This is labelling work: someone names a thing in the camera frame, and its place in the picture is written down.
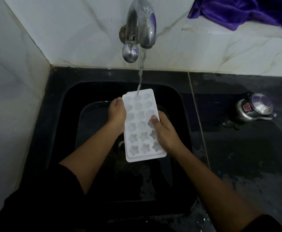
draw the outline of chrome faucet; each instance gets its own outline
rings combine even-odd
[[[132,1],[125,29],[124,39],[121,39],[125,43],[122,55],[126,62],[133,63],[139,57],[138,42],[144,49],[150,49],[156,42],[156,18],[148,0]]]

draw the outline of water stream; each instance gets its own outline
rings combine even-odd
[[[145,58],[146,58],[146,49],[141,48],[141,50],[140,50],[140,59],[139,59],[139,77],[140,77],[140,82],[139,82],[139,86],[138,86],[137,96],[139,95],[139,91],[140,91],[141,84],[142,84],[142,75],[143,75]]]

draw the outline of hand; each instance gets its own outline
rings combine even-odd
[[[118,135],[122,134],[125,129],[126,109],[121,97],[114,99],[109,107],[108,123],[118,131]]]
[[[157,132],[158,142],[168,154],[174,156],[176,152],[184,146],[184,144],[178,137],[166,114],[162,111],[158,111],[158,114],[160,121],[155,115],[152,115],[151,117],[151,121]]]

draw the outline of sink basin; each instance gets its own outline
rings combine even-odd
[[[114,98],[138,87],[134,82],[82,82],[66,93],[50,159],[50,166],[64,159],[108,120]],[[142,84],[154,91],[180,139],[191,149],[188,123],[179,93],[171,87]],[[196,192],[179,164],[165,158],[128,163],[119,136],[87,194],[91,218],[126,218],[183,213],[190,209]]]

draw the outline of person's right arm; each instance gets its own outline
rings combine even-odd
[[[217,231],[241,231],[263,213],[248,206],[235,191],[185,147],[163,112],[151,121],[162,148],[182,166],[196,188]]]

